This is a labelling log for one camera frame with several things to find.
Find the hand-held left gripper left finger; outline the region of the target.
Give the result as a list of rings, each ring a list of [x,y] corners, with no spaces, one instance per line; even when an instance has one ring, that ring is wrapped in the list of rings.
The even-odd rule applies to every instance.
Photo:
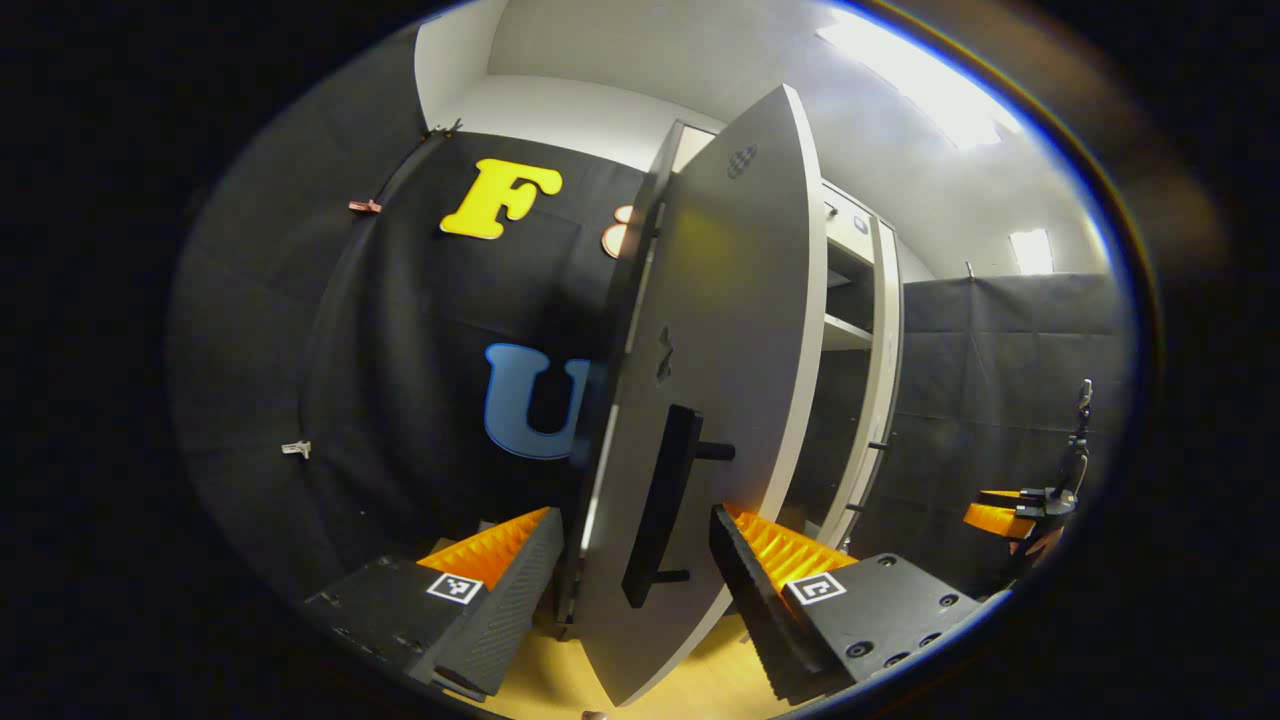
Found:
[[[374,559],[303,611],[393,676],[484,701],[532,628],[563,541],[559,509],[538,509],[422,559]]]

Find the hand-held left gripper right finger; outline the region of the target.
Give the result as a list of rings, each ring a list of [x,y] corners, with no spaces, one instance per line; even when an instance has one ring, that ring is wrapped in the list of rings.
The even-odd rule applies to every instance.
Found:
[[[984,607],[900,555],[856,560],[724,503],[709,546],[771,689],[792,706],[878,682]]]

